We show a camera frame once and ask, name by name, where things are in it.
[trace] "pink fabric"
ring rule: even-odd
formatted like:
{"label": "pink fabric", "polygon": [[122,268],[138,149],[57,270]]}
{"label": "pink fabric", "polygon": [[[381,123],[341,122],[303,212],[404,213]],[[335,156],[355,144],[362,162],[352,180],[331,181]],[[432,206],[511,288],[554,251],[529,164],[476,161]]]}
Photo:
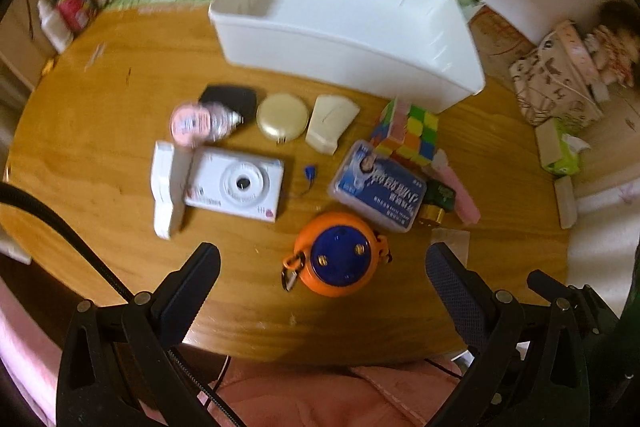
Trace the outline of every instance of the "pink fabric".
{"label": "pink fabric", "polygon": [[426,362],[339,371],[232,359],[218,393],[250,427],[423,427],[457,383]]}
{"label": "pink fabric", "polygon": [[20,393],[47,426],[56,422],[62,352],[0,279],[0,359]]}

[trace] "white box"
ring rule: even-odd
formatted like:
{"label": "white box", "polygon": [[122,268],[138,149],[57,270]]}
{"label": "white box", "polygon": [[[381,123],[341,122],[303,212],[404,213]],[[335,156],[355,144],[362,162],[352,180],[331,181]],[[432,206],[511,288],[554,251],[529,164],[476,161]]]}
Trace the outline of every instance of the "white box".
{"label": "white box", "polygon": [[400,96],[436,113],[484,87],[455,0],[214,0],[209,17],[232,64]]}
{"label": "white box", "polygon": [[184,216],[184,184],[191,169],[193,152],[158,141],[151,164],[151,193],[156,200],[154,230],[169,239],[180,229]]}

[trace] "white plastic organizer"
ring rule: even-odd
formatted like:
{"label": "white plastic organizer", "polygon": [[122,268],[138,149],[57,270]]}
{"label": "white plastic organizer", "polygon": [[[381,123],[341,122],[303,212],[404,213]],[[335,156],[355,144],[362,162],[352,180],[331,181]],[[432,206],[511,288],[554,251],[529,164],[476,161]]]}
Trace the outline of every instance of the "white plastic organizer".
{"label": "white plastic organizer", "polygon": [[455,0],[214,0],[209,16],[232,64],[400,96],[436,113],[484,87]]}

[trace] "rubik's cube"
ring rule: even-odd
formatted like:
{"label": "rubik's cube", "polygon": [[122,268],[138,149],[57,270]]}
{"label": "rubik's cube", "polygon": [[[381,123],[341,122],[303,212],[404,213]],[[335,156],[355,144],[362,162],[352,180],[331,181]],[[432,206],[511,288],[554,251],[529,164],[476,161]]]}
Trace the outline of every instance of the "rubik's cube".
{"label": "rubik's cube", "polygon": [[395,98],[383,110],[370,142],[377,153],[402,165],[426,167],[433,160],[437,131],[437,116]]}

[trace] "pink eraser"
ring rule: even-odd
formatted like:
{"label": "pink eraser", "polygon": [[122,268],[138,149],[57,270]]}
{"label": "pink eraser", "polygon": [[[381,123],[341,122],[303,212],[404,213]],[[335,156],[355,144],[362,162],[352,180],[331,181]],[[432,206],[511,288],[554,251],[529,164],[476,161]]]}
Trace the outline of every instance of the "pink eraser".
{"label": "pink eraser", "polygon": [[393,122],[391,124],[391,129],[389,130],[389,137],[393,138],[398,143],[402,143],[404,141],[404,136],[406,135],[406,131],[404,129],[404,123],[396,123]]}
{"label": "pink eraser", "polygon": [[396,109],[396,114],[408,115],[409,110],[411,110],[411,103],[407,102],[406,100],[400,100],[399,98],[396,98],[395,109]]}
{"label": "pink eraser", "polygon": [[480,210],[478,210],[474,198],[466,190],[458,175],[449,167],[447,156],[442,149],[439,149],[433,157],[430,171],[439,182],[455,190],[456,204],[454,210],[460,220],[465,225],[476,225],[480,221]]}

